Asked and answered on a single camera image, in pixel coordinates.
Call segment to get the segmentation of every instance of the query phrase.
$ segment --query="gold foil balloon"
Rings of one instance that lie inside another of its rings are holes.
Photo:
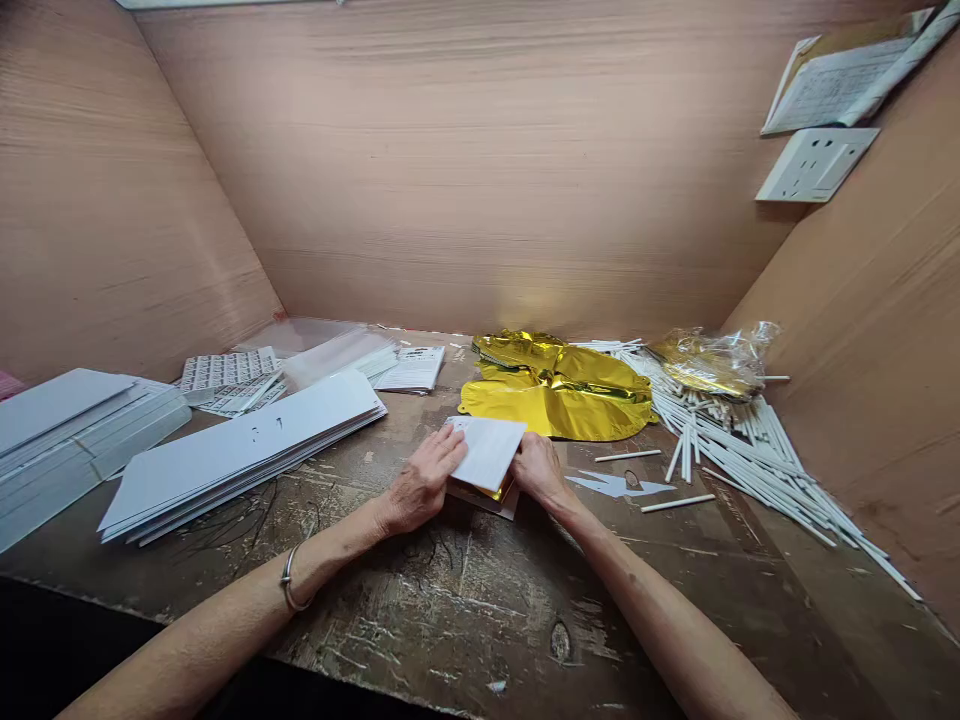
[[[463,386],[460,412],[594,442],[623,440],[659,422],[649,379],[607,355],[522,330],[477,335],[473,349],[483,380]]]

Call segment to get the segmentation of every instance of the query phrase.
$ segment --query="plywood panel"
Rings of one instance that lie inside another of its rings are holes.
[[[922,3],[364,0],[145,12],[287,309],[567,337],[718,326],[794,43]]]
[[[824,483],[960,626],[960,36],[733,313],[774,320],[774,401]]]
[[[279,302],[133,18],[0,11],[0,368],[171,380]]]

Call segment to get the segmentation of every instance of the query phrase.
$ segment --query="forearm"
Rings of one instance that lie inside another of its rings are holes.
[[[380,498],[304,542],[290,591],[309,600],[384,537]],[[280,586],[288,553],[198,605],[88,690],[63,718],[165,719],[195,714],[292,617]]]
[[[796,717],[726,635],[572,492],[547,509],[583,549],[687,717]]]

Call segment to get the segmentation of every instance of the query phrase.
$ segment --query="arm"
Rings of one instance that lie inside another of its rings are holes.
[[[579,543],[687,717],[796,718],[726,635],[580,502],[550,440],[524,435],[512,467],[520,487]]]
[[[307,602],[334,573],[380,540],[416,529],[443,507],[448,475],[467,447],[447,425],[424,440],[389,490],[304,542],[290,591]],[[60,717],[191,717],[293,616],[278,555],[204,601],[87,690]]]

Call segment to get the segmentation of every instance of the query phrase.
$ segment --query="gold foil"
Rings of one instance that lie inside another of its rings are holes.
[[[745,403],[763,389],[762,355],[778,332],[768,322],[723,337],[705,336],[700,328],[675,329],[648,349],[664,372],[686,387]]]
[[[607,355],[522,330],[478,335],[473,348],[483,380],[463,386],[460,412],[594,442],[622,440],[659,422],[650,381]]]

